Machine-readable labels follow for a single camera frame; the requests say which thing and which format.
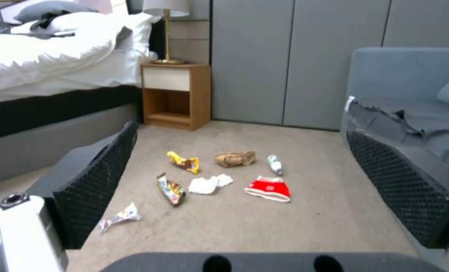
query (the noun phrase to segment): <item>carpet floor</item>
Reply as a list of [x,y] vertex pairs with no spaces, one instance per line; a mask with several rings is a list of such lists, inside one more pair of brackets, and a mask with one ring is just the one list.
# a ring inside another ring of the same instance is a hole
[[[170,164],[174,150],[199,157],[193,175]],[[253,150],[248,167],[224,169],[213,156]],[[258,175],[273,177],[266,157],[276,154],[292,192],[279,203],[243,192]],[[28,188],[48,168],[0,182],[0,200]],[[185,188],[195,177],[228,174],[234,183],[211,196],[188,195],[173,208],[157,188],[162,172]],[[131,202],[142,219],[96,229],[79,251],[68,251],[69,272],[97,271],[141,252],[396,252],[417,256],[337,132],[233,122],[194,131],[141,126],[138,141],[104,217]]]

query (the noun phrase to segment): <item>small bottle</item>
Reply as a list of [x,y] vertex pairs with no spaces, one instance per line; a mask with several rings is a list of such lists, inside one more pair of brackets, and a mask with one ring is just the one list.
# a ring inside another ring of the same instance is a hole
[[270,155],[266,159],[268,161],[268,165],[270,165],[271,170],[277,174],[278,176],[283,175],[282,163],[278,161],[278,157],[276,155]]

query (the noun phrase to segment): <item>gray wardrobe door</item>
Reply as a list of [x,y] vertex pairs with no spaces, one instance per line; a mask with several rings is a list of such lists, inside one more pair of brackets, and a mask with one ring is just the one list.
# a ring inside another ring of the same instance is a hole
[[449,0],[393,0],[384,46],[449,47]]
[[282,124],[293,0],[213,3],[212,117]]
[[381,46],[389,0],[296,0],[284,125],[338,130],[354,49]]

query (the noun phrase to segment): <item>nightstand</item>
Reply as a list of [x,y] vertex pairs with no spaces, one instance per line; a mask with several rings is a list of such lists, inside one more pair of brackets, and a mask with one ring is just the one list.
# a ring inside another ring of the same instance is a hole
[[211,67],[142,64],[144,123],[193,131],[211,120]]

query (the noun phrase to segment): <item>white lamp shade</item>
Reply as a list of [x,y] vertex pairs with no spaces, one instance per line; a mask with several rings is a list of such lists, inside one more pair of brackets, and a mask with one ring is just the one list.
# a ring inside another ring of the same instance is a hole
[[189,0],[144,0],[142,11],[154,15],[164,16],[164,10],[171,11],[171,17],[189,15]]

